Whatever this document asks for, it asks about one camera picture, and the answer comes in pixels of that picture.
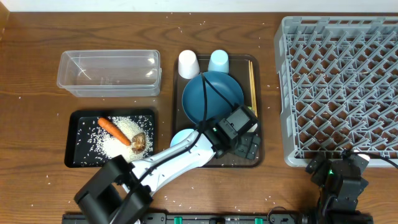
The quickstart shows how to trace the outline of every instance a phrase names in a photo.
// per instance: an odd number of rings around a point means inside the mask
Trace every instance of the dish rack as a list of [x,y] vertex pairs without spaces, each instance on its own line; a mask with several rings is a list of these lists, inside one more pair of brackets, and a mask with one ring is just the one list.
[[[285,17],[274,38],[285,161],[398,163],[398,17]],[[371,167],[389,167],[371,159]]]

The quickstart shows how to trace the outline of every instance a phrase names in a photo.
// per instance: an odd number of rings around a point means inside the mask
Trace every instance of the carrot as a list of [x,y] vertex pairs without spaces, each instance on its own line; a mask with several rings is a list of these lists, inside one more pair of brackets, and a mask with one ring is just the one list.
[[100,118],[98,119],[98,125],[101,126],[101,128],[105,129],[107,132],[112,134],[116,139],[121,141],[123,144],[130,146],[131,141],[116,127],[113,123],[108,121],[105,118]]

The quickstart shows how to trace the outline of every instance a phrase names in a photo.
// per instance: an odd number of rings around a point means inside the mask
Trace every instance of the transparent container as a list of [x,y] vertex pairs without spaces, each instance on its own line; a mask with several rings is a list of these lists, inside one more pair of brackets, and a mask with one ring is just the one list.
[[77,97],[157,96],[161,76],[157,50],[70,50],[57,85]]

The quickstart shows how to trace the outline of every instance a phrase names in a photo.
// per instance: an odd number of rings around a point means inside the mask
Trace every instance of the tray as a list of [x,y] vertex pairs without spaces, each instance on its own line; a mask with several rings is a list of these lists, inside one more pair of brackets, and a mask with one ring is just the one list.
[[152,139],[152,146],[144,157],[154,154],[155,148],[155,113],[150,109],[117,109],[117,110],[79,110],[70,115],[67,148],[64,163],[69,168],[101,167],[110,159],[90,150],[96,143],[89,139],[93,128],[101,128],[97,124],[99,117],[129,117]]
[[[210,55],[198,55],[199,67],[201,72],[206,72]],[[244,104],[251,106],[250,82],[249,82],[249,62],[253,63],[254,82],[256,85],[256,101],[257,101],[257,114],[261,123],[261,91],[259,79],[259,64],[257,60],[251,55],[229,55],[229,75],[231,75],[241,86],[244,95]],[[185,85],[190,80],[182,78],[178,74],[178,59],[174,65],[174,110],[172,122],[172,136],[177,132],[195,127],[185,115],[182,108],[182,93]],[[258,129],[258,135],[261,134],[261,127]],[[228,153],[221,159],[212,159],[203,167],[256,167],[264,159],[264,149],[260,148],[257,151],[254,160],[245,159],[237,155]]]
[[[398,17],[285,17],[274,38],[285,162],[398,162]],[[369,167],[387,167],[371,159]]]

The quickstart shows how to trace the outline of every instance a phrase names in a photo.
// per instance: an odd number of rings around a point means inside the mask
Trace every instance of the cable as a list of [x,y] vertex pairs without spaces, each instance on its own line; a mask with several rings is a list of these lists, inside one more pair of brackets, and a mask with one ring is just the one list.
[[202,80],[202,84],[203,84],[203,95],[205,97],[205,110],[203,113],[203,121],[201,123],[201,127],[199,130],[199,134],[198,136],[195,138],[195,140],[193,141],[193,143],[191,145],[189,145],[186,149],[172,155],[169,156],[163,160],[161,160],[160,162],[156,163],[154,166],[152,166],[151,168],[147,169],[144,174],[140,177],[140,179],[138,180],[137,185],[139,185],[144,179],[145,177],[147,177],[150,173],[152,173],[153,170],[155,170],[156,168],[158,168],[159,166],[161,166],[162,164],[166,163],[167,161],[176,158],[177,156],[180,156],[186,152],[188,152],[198,141],[200,136],[203,134],[203,132],[205,131],[206,128],[206,117],[207,117],[207,91],[206,91],[206,83],[205,83],[205,76],[203,75],[203,73],[200,74],[201,76],[201,80]]
[[227,104],[229,104],[229,106],[231,107],[232,110],[234,110],[234,106],[232,105],[232,103],[229,102],[229,100],[228,100],[227,98],[225,98],[225,96],[223,96],[223,95],[222,95],[222,94],[209,82],[209,80],[207,80],[206,77],[204,77],[204,78],[205,78],[207,84],[208,84],[220,97],[222,97],[222,99],[224,99],[225,102],[227,102]]
[[376,158],[376,159],[381,159],[381,160],[384,160],[384,161],[390,163],[391,165],[393,165],[395,168],[398,169],[398,164],[396,164],[395,162],[392,162],[391,160],[389,160],[389,159],[387,159],[385,157],[382,157],[382,156],[379,156],[379,155],[376,155],[376,154],[373,154],[373,153],[369,153],[369,152],[349,152],[348,154],[349,155],[364,154],[364,155],[367,155],[367,156],[370,156],[370,157],[373,157],[373,158]]
[[[267,215],[267,220],[268,220],[268,223],[269,223],[269,224],[274,224],[273,222],[270,221],[269,216],[272,215],[272,211],[274,211],[274,210],[277,209],[277,208],[281,208],[281,209],[284,209],[285,211],[287,211],[287,209],[286,209],[285,207],[282,207],[282,206],[276,206],[276,207],[272,208],[272,209],[268,212],[268,215]],[[292,214],[289,214],[289,215],[290,215],[290,217],[293,218],[293,221],[296,223],[296,220],[295,220],[295,218],[292,216]]]

